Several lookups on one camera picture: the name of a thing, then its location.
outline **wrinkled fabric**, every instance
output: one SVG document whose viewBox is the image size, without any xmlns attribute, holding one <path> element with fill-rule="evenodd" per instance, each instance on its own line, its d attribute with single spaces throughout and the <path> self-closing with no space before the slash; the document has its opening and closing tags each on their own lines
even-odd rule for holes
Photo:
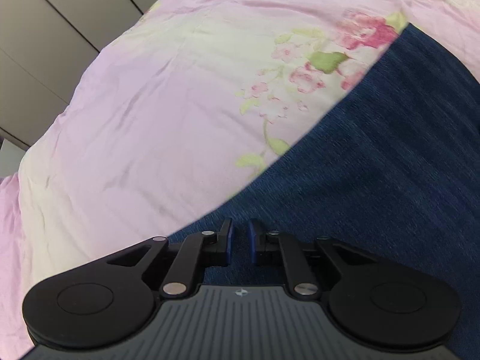
<svg viewBox="0 0 480 360">
<path fill-rule="evenodd" d="M 32 343 L 22 318 L 23 295 L 16 285 L 25 253 L 18 192 L 18 174 L 0 178 L 0 326 L 9 327 L 8 334 L 0 335 L 0 353 L 21 355 Z"/>
<path fill-rule="evenodd" d="M 249 218 L 303 242 L 335 237 L 445 280 L 462 313 L 449 341 L 480 353 L 480 84 L 409 26 L 362 82 L 290 151 L 227 203 L 169 237 L 233 218 L 232 264 L 206 283 L 279 283 L 249 264 Z"/>
<path fill-rule="evenodd" d="M 18 310 L 48 276 L 223 204 L 341 101 L 408 22 L 480 78 L 480 0 L 159 0 L 101 51 L 22 161 L 22 258 L 0 283 L 0 293 L 14 288 L 6 307 Z M 3 360 L 27 349 L 12 315 L 0 325 Z"/>
</svg>

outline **green leaf print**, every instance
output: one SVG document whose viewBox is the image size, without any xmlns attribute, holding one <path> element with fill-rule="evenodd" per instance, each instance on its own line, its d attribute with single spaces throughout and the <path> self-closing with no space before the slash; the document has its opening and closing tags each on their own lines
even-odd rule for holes
<svg viewBox="0 0 480 360">
<path fill-rule="evenodd" d="M 283 139 L 278 138 L 268 138 L 268 146 L 270 146 L 273 152 L 278 156 L 283 155 L 290 148 L 288 143 Z"/>
<path fill-rule="evenodd" d="M 285 69 L 285 66 L 280 66 L 277 71 L 277 75 L 275 76 L 276 79 L 281 79 L 283 78 L 283 71 Z"/>
<path fill-rule="evenodd" d="M 323 32 L 319 28 L 293 28 L 292 32 L 296 35 L 306 36 L 308 38 L 322 38 Z"/>
<path fill-rule="evenodd" d="M 245 115 L 250 107 L 255 106 L 258 107 L 260 105 L 260 100 L 255 99 L 254 97 L 251 99 L 246 99 L 242 104 L 240 104 L 240 114 Z"/>
<path fill-rule="evenodd" d="M 401 33 L 408 23 L 407 17 L 402 11 L 394 12 L 385 18 L 385 24 L 393 27 L 397 34 Z"/>
<path fill-rule="evenodd" d="M 282 34 L 275 38 L 275 44 L 286 43 L 292 37 L 291 34 Z"/>
<path fill-rule="evenodd" d="M 320 51 L 320 50 L 322 49 L 324 43 L 325 43 L 325 39 L 317 40 L 317 41 L 313 44 L 313 50 L 314 50 L 314 51 Z"/>
<path fill-rule="evenodd" d="M 235 166 L 239 168 L 253 167 L 255 171 L 251 174 L 252 178 L 262 173 L 267 167 L 263 157 L 256 153 L 242 155 L 235 161 Z"/>
<path fill-rule="evenodd" d="M 348 57 L 343 52 L 322 51 L 316 51 L 308 58 L 315 69 L 323 71 L 325 74 L 333 73 L 338 65 L 347 59 Z"/>
</svg>

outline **wall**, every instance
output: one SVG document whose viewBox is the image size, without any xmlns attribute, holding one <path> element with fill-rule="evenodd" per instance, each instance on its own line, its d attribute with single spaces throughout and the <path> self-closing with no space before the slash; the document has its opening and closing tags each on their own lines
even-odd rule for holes
<svg viewBox="0 0 480 360">
<path fill-rule="evenodd" d="M 0 148 L 0 177 L 13 175 L 18 171 L 25 151 L 4 140 Z"/>
</svg>

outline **metal pin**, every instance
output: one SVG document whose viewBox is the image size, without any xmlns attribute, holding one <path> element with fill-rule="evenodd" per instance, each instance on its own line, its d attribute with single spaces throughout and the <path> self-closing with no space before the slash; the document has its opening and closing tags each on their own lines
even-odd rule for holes
<svg viewBox="0 0 480 360">
<path fill-rule="evenodd" d="M 187 286 L 184 283 L 167 283 L 163 286 L 163 292 L 169 295 L 180 295 L 187 290 Z"/>
<path fill-rule="evenodd" d="M 297 294 L 308 296 L 316 294 L 318 287 L 312 283 L 300 283 L 295 286 L 294 291 Z"/>
</svg>

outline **black circular disc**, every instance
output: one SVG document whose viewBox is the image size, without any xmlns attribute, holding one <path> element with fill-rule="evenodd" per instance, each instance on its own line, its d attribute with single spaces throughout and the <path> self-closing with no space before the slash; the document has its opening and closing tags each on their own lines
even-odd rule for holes
<svg viewBox="0 0 480 360">
<path fill-rule="evenodd" d="M 39 344 L 65 349 L 102 347 L 132 335 L 155 301 L 124 267 L 77 268 L 42 281 L 23 301 L 23 317 Z"/>
<path fill-rule="evenodd" d="M 405 350 L 440 342 L 460 314 L 450 286 L 396 264 L 352 266 L 330 292 L 329 306 L 340 325 L 362 341 Z"/>
<path fill-rule="evenodd" d="M 395 314 L 420 310 L 427 300 L 422 290 L 407 283 L 383 283 L 374 287 L 370 299 L 380 309 Z"/>
<path fill-rule="evenodd" d="M 58 295 L 57 302 L 70 314 L 96 314 L 110 306 L 113 302 L 113 292 L 96 283 L 74 284 Z"/>
</svg>

